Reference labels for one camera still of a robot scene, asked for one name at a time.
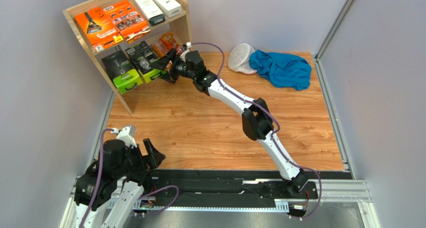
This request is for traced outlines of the orange razor bag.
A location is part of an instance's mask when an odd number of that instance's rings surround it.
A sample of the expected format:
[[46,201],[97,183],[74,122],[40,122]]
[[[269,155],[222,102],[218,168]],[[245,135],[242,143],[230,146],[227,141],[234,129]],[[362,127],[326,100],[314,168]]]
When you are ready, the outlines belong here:
[[160,41],[162,42],[163,46],[167,51],[170,51],[172,48],[174,48],[179,55],[184,52],[184,48],[182,47],[182,45],[178,43],[174,38],[173,32],[163,34],[160,37]]
[[150,48],[157,55],[158,59],[153,62],[154,68],[158,68],[160,70],[168,71],[171,67],[171,59],[168,56],[169,51],[165,49],[161,42],[153,43]]

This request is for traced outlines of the green black razor pack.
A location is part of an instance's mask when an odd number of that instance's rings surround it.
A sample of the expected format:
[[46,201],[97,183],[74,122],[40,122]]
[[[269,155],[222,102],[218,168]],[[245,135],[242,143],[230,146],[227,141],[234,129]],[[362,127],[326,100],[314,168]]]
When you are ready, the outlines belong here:
[[125,51],[145,83],[150,83],[166,74],[163,70],[150,67],[150,64],[159,58],[145,41]]
[[139,71],[122,50],[102,58],[101,61],[120,94],[125,94],[143,84]]

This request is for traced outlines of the white razor box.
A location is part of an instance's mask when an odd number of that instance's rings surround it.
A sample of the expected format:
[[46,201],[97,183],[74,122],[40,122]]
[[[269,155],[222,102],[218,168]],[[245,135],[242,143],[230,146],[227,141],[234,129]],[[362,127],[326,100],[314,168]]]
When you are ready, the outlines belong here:
[[153,0],[134,0],[151,26],[166,21],[165,14]]
[[182,5],[176,0],[153,0],[168,18],[182,13]]

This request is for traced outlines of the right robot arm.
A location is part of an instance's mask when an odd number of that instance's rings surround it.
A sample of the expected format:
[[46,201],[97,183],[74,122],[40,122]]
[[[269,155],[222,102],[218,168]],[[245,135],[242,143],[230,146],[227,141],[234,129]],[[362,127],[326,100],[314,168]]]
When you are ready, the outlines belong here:
[[308,178],[279,140],[273,126],[274,119],[263,99],[247,97],[228,86],[218,75],[207,70],[198,51],[185,51],[179,55],[172,49],[159,60],[150,63],[150,67],[166,71],[172,82],[179,77],[191,79],[199,92],[222,101],[240,114],[243,132],[264,147],[282,179],[287,181],[288,190],[295,193],[303,191]]

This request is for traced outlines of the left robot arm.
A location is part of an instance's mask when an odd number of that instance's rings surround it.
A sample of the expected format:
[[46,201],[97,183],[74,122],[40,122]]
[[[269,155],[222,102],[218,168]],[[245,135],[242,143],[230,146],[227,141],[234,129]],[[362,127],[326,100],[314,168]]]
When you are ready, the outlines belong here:
[[144,139],[143,144],[147,155],[122,140],[104,142],[102,157],[75,184],[77,228],[123,227],[125,215],[152,187],[151,171],[166,158],[150,139]]

